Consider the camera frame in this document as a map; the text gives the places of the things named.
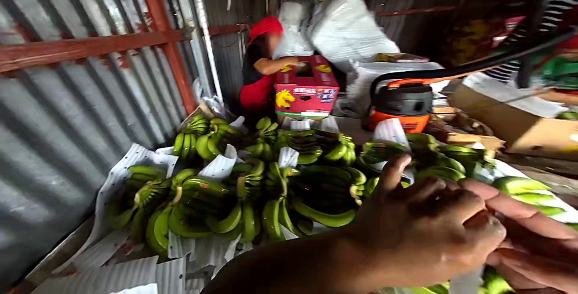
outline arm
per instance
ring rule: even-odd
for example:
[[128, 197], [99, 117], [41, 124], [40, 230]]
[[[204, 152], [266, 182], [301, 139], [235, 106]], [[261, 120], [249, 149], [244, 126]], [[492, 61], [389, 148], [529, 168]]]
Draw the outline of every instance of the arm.
[[299, 60], [297, 57], [284, 57], [275, 60], [261, 58], [255, 62], [253, 67], [255, 67], [255, 69], [263, 75], [270, 75], [276, 73], [278, 70], [284, 68], [285, 66], [295, 66], [298, 63]]
[[353, 224], [244, 253], [203, 293], [368, 293], [432, 285], [481, 265], [505, 237], [501, 224], [480, 197], [443, 180], [401, 187], [410, 161], [388, 162]]

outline red cardboard box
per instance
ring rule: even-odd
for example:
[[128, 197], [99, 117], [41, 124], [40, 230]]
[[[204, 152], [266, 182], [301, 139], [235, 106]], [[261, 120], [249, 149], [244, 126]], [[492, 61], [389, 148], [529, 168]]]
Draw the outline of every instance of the red cardboard box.
[[298, 58], [298, 67], [277, 72], [275, 111], [278, 115], [326, 117], [339, 92], [329, 62], [318, 54]]

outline black hose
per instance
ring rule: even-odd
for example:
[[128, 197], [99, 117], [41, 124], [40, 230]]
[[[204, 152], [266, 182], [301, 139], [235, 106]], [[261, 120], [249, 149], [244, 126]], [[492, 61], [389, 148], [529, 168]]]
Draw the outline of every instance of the black hose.
[[516, 48], [524, 48], [523, 50], [510, 51], [504, 54], [499, 54], [494, 57], [476, 61], [470, 64], [465, 64], [457, 67], [452, 67], [451, 69], [438, 69], [438, 70], [424, 70], [424, 71], [403, 71], [383, 74], [378, 76], [372, 83], [370, 89], [370, 97], [373, 105], [373, 98], [375, 96], [375, 89], [379, 82], [386, 79], [403, 79], [403, 78], [439, 78], [446, 76], [455, 76], [460, 74], [465, 74], [467, 72], [479, 71], [488, 67], [492, 67], [499, 64], [507, 63], [508, 61], [514, 60], [519, 57], [526, 56], [528, 54], [533, 54], [535, 52], [541, 51], [542, 49], [553, 47], [562, 41], [566, 41], [574, 36], [576, 32], [575, 27], [568, 27], [561, 32], [556, 32], [553, 34], [547, 34], [541, 38], [534, 39], [533, 41], [524, 40], [524, 44], [519, 43]]

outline red cap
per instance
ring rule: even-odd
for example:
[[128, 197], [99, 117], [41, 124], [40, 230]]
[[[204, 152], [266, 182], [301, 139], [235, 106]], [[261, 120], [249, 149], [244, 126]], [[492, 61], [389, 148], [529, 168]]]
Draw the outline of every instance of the red cap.
[[266, 17], [259, 21], [259, 23], [255, 24], [255, 26], [251, 29], [251, 32], [249, 32], [249, 44], [251, 44], [255, 38], [267, 32], [273, 34], [283, 33], [283, 26], [277, 17]]

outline striped fabric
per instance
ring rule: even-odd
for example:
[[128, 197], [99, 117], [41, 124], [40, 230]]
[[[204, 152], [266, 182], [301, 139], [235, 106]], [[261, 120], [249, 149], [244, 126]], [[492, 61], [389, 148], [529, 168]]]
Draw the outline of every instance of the striped fabric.
[[[578, 0], [550, 0], [548, 1], [548, 6], [544, 11], [544, 16], [542, 17], [542, 22], [538, 26], [539, 32], [549, 32], [558, 27], [564, 15], [574, 6], [578, 5]], [[525, 21], [518, 26], [518, 28], [512, 32], [508, 38], [503, 41], [504, 45], [514, 44], [515, 42], [522, 40], [526, 37], [526, 24]], [[508, 64], [500, 65], [499, 67], [491, 70], [487, 70], [485, 73], [497, 79], [498, 81], [507, 83], [510, 81], [512, 74], [520, 69], [520, 61], [513, 60]]]

